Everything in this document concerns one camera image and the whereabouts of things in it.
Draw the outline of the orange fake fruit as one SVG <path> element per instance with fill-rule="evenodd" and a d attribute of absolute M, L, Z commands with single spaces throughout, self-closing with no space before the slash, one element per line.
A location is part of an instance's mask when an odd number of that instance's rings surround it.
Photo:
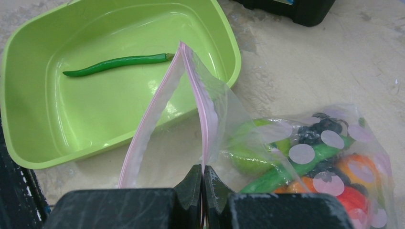
<path fill-rule="evenodd" d="M 343 156 L 336 164 L 351 181 L 361 184 L 368 190 L 377 189 L 381 186 L 381 177 L 374 162 L 367 156 L 352 154 Z"/>

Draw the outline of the red fake food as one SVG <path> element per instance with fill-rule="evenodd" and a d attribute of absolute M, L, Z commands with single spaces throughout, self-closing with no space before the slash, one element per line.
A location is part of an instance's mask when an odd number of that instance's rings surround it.
<path fill-rule="evenodd" d="M 368 218 L 367 197 L 353 187 L 345 186 L 344 191 L 337 196 L 351 219 L 365 223 Z"/>

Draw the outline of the green fake apple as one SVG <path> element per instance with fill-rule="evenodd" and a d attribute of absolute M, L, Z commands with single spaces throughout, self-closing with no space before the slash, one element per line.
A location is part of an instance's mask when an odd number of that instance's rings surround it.
<path fill-rule="evenodd" d="M 246 122 L 228 138 L 229 157 L 240 173 L 263 174 L 288 157 L 292 132 L 292 125 L 283 120 L 259 118 Z"/>

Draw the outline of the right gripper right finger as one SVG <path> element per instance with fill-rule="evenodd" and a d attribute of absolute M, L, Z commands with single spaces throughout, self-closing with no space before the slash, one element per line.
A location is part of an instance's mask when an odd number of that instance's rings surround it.
<path fill-rule="evenodd" d="M 208 229 L 352 229 L 337 198 L 322 193 L 233 192 L 211 166 L 203 175 Z"/>

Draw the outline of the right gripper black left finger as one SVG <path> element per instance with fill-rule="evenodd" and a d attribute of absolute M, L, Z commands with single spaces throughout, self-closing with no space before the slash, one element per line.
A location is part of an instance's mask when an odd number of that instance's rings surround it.
<path fill-rule="evenodd" d="M 76 190 L 56 203 L 45 229 L 198 229 L 202 167 L 174 188 Z"/>

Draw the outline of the clear zip top bag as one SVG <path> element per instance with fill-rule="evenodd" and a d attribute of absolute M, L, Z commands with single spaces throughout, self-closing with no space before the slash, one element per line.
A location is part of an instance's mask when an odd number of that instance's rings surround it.
<path fill-rule="evenodd" d="M 326 193 L 356 229 L 397 229 L 387 152 L 353 104 L 253 119 L 180 42 L 129 145 L 118 186 L 167 187 L 198 160 L 237 193 Z"/>

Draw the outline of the green fake pepper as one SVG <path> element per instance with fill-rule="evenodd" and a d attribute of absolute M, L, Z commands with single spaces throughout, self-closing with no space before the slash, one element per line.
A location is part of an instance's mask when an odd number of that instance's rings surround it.
<path fill-rule="evenodd" d="M 82 77 L 89 76 L 96 73 L 104 72 L 107 70 L 126 67 L 130 65 L 143 65 L 143 64 L 156 64 L 162 62 L 170 62 L 173 60 L 175 54 L 173 53 L 160 53 L 154 55 L 138 55 L 138 56 L 128 56 L 115 58 L 103 62 L 99 62 L 92 66 L 75 70 L 75 71 L 64 71 L 63 74 L 68 77 Z"/>
<path fill-rule="evenodd" d="M 300 164 L 281 155 L 271 155 L 272 148 L 264 147 L 264 153 L 257 153 L 244 146 L 234 146 L 230 153 L 234 166 L 243 173 L 260 177 L 253 180 L 240 193 L 270 193 L 285 185 L 299 181 L 302 176 L 312 172 L 314 168 L 335 157 L 341 150 L 326 144 L 310 146 L 313 158 L 306 164 Z"/>

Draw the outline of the green plastic tray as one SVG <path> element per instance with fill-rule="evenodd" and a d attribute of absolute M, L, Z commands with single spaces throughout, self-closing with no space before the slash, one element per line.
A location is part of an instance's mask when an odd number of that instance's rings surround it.
<path fill-rule="evenodd" d="M 10 157 L 42 169 L 128 143 L 169 64 L 78 78 L 64 72 L 174 53 L 180 42 L 234 85 L 241 54 L 215 0 L 74 0 L 25 22 L 2 58 L 0 110 Z"/>

